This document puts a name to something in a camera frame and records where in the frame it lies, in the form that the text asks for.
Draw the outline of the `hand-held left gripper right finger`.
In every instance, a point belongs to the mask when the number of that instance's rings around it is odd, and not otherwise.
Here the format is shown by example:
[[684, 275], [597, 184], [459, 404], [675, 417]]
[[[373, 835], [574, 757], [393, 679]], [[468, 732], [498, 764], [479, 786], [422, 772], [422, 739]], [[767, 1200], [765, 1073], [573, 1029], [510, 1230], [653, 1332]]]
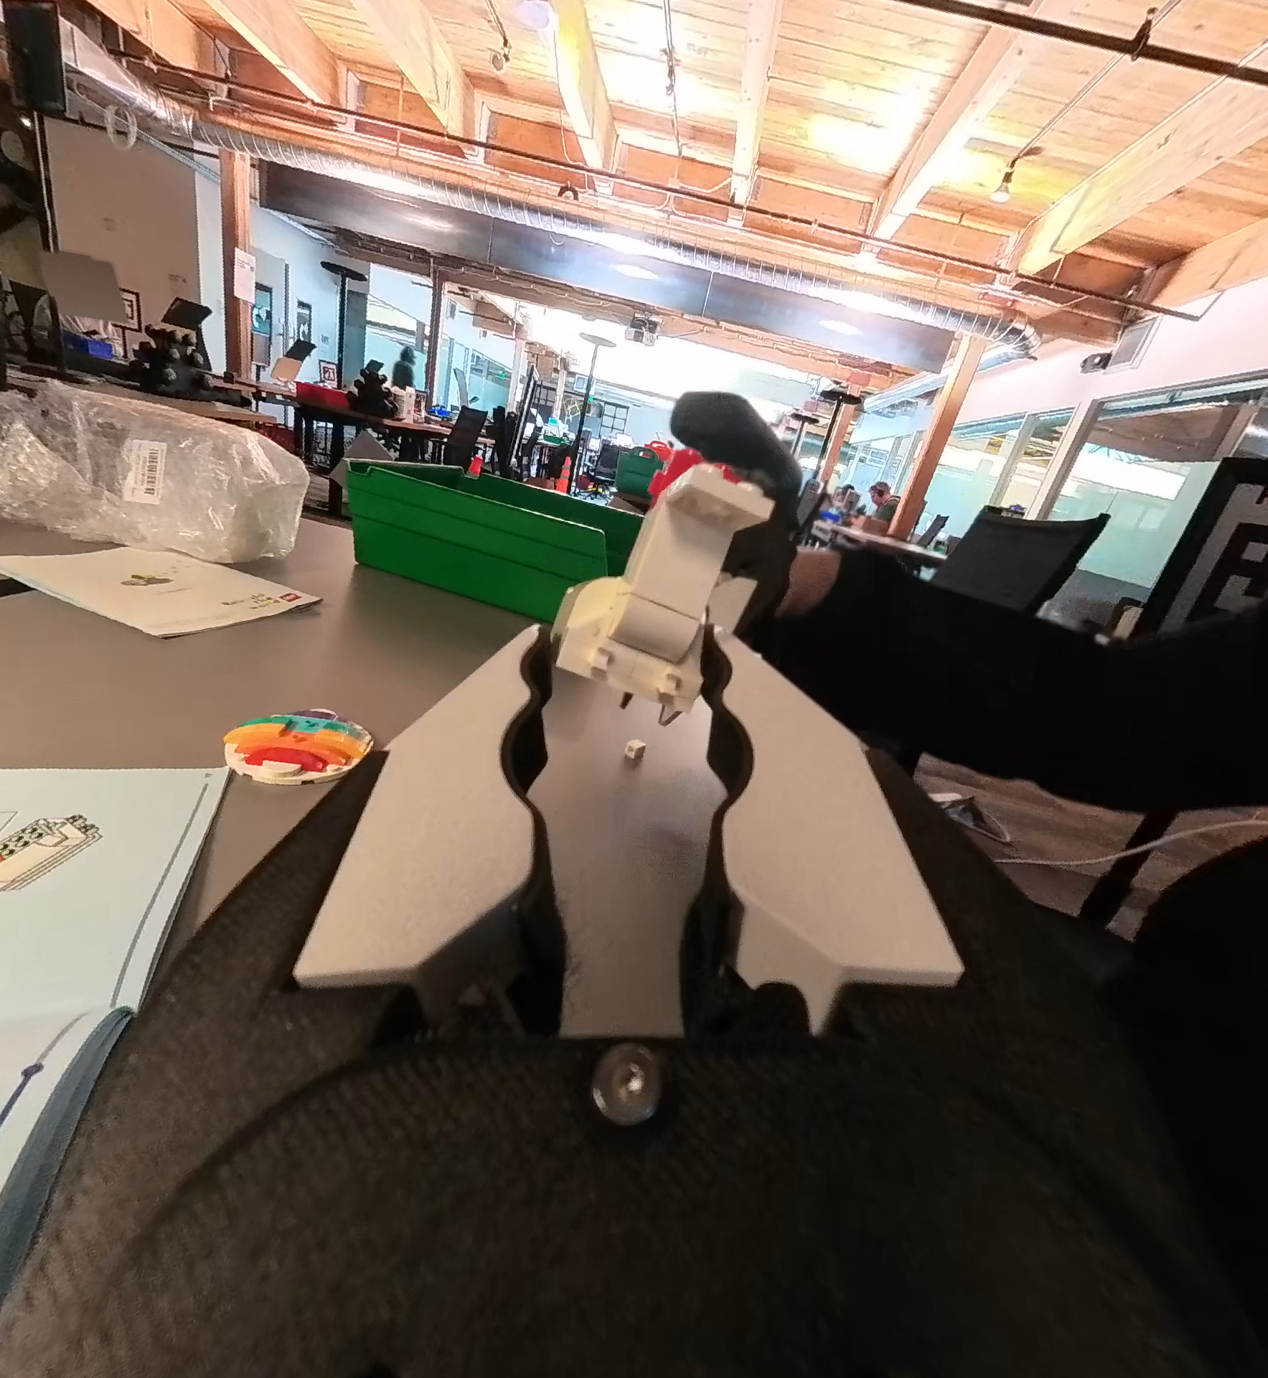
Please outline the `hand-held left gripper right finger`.
[[702, 650], [723, 797], [689, 910], [689, 1033], [770, 985], [814, 1036], [855, 985], [951, 990], [963, 963], [861, 742], [738, 636]]

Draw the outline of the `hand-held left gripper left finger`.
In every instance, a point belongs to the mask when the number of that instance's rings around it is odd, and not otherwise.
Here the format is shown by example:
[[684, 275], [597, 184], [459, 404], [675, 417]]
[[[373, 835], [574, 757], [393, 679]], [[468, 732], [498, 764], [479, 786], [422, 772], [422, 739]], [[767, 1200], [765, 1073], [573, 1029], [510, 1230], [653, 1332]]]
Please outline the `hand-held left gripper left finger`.
[[387, 745], [297, 985], [400, 985], [428, 1021], [485, 985], [524, 1031], [561, 1031], [568, 939], [531, 801], [550, 692], [550, 633], [531, 624]]

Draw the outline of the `white lego animal model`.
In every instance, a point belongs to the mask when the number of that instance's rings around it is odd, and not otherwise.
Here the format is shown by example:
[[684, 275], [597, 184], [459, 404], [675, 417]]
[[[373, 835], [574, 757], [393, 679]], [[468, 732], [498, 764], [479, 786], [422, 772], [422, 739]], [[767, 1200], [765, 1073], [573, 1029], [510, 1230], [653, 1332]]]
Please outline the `white lego animal model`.
[[643, 699], [660, 724], [700, 696], [708, 629], [735, 629], [758, 581], [727, 575], [733, 537], [767, 522], [771, 502], [758, 485], [695, 462], [643, 516], [620, 578], [568, 590], [555, 628], [558, 669]]

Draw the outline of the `person's right forearm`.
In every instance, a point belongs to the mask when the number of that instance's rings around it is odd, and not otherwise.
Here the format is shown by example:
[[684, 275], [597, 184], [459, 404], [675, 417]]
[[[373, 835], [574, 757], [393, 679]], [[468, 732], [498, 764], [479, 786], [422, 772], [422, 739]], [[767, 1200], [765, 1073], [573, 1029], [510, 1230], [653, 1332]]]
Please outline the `person's right forearm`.
[[1119, 813], [1268, 806], [1268, 597], [1100, 643], [856, 552], [776, 633], [762, 658], [860, 736]]

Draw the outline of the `rainbow lego disc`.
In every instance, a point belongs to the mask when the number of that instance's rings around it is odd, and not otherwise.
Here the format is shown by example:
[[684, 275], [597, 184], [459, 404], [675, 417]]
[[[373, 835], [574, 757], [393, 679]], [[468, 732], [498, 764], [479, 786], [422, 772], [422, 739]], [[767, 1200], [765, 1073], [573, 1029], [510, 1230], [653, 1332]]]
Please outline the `rainbow lego disc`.
[[322, 707], [251, 718], [223, 736], [231, 772], [278, 786], [333, 783], [373, 749], [365, 727]]

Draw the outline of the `person's right hand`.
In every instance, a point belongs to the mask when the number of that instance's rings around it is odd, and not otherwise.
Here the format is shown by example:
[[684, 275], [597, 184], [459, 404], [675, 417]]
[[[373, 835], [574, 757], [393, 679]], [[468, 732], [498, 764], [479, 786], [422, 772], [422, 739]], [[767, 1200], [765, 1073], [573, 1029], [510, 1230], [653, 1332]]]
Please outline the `person's right hand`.
[[786, 575], [776, 618], [803, 618], [830, 593], [840, 569], [840, 552], [825, 547], [798, 549]]

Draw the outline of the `black office chair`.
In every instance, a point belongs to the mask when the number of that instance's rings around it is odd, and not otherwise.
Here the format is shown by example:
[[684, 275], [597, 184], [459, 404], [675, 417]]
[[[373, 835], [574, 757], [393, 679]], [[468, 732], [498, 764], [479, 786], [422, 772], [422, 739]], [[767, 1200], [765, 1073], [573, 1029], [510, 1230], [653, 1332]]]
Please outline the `black office chair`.
[[925, 581], [1020, 614], [1037, 614], [1106, 529], [1109, 513], [1088, 519], [1031, 519], [980, 511]]

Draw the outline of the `green plastic bin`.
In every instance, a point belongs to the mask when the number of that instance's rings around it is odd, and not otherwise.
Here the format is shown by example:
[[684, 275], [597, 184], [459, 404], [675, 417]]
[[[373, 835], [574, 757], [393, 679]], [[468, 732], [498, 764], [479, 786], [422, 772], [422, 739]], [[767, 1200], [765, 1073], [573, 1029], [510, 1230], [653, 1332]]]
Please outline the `green plastic bin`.
[[643, 517], [436, 462], [349, 459], [356, 562], [554, 624], [568, 591], [620, 578]]

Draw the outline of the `closed white instruction booklet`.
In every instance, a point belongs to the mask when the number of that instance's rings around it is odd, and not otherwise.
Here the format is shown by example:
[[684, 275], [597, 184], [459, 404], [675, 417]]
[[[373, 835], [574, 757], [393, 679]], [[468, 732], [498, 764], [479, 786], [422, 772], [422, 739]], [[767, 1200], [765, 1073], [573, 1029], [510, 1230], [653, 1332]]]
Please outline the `closed white instruction booklet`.
[[0, 578], [155, 639], [227, 629], [317, 603], [317, 593], [227, 566], [132, 547], [0, 556]]

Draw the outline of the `open light blue instruction booklet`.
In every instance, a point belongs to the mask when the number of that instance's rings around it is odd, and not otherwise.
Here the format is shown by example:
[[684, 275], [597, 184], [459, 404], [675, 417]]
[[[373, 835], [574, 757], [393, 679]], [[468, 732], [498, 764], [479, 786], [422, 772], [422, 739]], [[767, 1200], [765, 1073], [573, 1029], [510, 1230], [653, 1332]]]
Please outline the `open light blue instruction booklet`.
[[150, 989], [227, 782], [0, 769], [0, 1268]]

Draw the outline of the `clear plastic bag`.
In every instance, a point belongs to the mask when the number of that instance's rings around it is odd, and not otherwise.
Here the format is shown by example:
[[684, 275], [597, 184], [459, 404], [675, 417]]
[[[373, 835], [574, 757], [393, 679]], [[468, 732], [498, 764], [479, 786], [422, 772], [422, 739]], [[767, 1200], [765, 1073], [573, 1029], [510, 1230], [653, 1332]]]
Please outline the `clear plastic bag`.
[[309, 473], [260, 434], [55, 380], [0, 392], [0, 517], [203, 562], [294, 549]]

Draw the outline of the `framed black-white pattern sign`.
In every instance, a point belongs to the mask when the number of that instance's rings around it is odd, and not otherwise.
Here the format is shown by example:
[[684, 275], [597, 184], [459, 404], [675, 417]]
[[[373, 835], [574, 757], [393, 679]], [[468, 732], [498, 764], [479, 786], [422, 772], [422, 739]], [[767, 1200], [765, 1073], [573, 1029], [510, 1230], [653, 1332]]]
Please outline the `framed black-white pattern sign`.
[[1228, 456], [1144, 601], [1132, 636], [1258, 606], [1268, 597], [1268, 459]]

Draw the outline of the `wooden support post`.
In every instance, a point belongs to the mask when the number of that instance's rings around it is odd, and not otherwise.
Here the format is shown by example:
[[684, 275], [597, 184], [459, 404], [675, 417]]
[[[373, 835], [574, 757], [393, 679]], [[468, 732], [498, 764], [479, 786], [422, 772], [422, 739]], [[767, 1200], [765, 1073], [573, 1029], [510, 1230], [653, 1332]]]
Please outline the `wooden support post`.
[[918, 442], [918, 452], [907, 473], [895, 516], [887, 525], [887, 537], [907, 542], [918, 525], [925, 493], [930, 490], [938, 460], [949, 443], [954, 423], [965, 402], [968, 388], [980, 367], [987, 341], [980, 334], [965, 333], [957, 340], [951, 370], [935, 395], [933, 413]]

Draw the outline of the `silver ventilation duct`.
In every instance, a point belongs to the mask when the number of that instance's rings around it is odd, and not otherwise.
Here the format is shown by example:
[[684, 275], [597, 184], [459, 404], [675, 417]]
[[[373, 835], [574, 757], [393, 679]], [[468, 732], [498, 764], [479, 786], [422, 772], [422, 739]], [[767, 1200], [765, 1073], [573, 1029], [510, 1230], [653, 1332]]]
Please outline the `silver ventilation duct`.
[[235, 124], [231, 111], [155, 87], [99, 48], [64, 56], [64, 74], [73, 91], [125, 111], [145, 132], [244, 152], [269, 163], [269, 208], [445, 256], [473, 270], [489, 268], [814, 346], [850, 348], [913, 370], [938, 370], [951, 334], [982, 340], [1000, 361], [1031, 355], [1039, 340], [1024, 317], [710, 249], [684, 238], [605, 228], [588, 217], [384, 168], [279, 131], [257, 132]]

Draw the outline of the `black wall speaker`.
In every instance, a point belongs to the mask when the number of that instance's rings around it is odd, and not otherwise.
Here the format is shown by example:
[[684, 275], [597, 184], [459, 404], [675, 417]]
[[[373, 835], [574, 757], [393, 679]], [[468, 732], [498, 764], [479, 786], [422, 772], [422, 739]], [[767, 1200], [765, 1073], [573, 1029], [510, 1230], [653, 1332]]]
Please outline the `black wall speaker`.
[[67, 117], [69, 87], [55, 1], [3, 1], [14, 105], [30, 113]]

